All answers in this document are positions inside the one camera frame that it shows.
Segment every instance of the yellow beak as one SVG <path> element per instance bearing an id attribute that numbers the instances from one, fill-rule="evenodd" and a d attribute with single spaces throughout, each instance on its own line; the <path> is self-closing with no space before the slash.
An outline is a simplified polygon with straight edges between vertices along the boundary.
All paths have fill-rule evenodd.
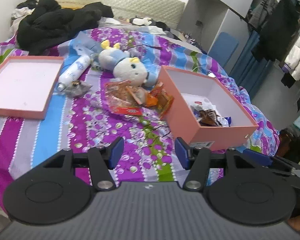
<path id="1" fill-rule="evenodd" d="M 130 59 L 130 62 L 133 62 L 133 63 L 139 63 L 140 60 L 139 60 L 138 57 L 133 57 L 133 58 Z"/>

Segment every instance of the bottle cap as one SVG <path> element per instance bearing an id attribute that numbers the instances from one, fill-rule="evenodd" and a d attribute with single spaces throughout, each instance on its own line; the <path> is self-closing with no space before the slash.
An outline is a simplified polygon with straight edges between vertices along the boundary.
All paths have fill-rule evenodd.
<path id="1" fill-rule="evenodd" d="M 61 92 L 62 90 L 64 90 L 66 88 L 66 86 L 64 85 L 64 84 L 62 84 L 62 83 L 60 83 L 59 85 L 58 85 L 58 90 Z"/>

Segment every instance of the blue chair back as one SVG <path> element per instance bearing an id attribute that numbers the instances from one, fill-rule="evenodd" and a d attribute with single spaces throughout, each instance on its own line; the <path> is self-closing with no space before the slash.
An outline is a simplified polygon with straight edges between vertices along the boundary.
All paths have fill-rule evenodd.
<path id="1" fill-rule="evenodd" d="M 236 38 L 228 33 L 221 32 L 208 53 L 208 56 L 215 59 L 220 66 L 224 68 L 238 45 L 239 41 Z"/>

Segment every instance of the yellow plush foot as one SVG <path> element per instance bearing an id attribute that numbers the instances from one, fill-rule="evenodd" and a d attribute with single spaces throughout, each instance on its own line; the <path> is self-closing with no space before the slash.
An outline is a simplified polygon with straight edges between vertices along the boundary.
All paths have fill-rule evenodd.
<path id="1" fill-rule="evenodd" d="M 114 47 L 115 49 L 120 49 L 120 43 L 114 44 L 113 47 Z"/>
<path id="2" fill-rule="evenodd" d="M 105 40 L 105 41 L 101 42 L 101 48 L 103 48 L 103 49 L 110 49 L 110 41 L 109 40 Z"/>

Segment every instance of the blue curtain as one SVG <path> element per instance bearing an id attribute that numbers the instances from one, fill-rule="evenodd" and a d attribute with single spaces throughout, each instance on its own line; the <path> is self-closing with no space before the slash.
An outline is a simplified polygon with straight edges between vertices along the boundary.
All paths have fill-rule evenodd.
<path id="1" fill-rule="evenodd" d="M 251 50 L 259 42 L 259 37 L 256 31 L 251 33 L 246 46 L 229 74 L 238 86 L 247 90 L 251 99 L 257 94 L 273 65 L 272 61 L 265 59 L 258 62 L 252 55 Z"/>

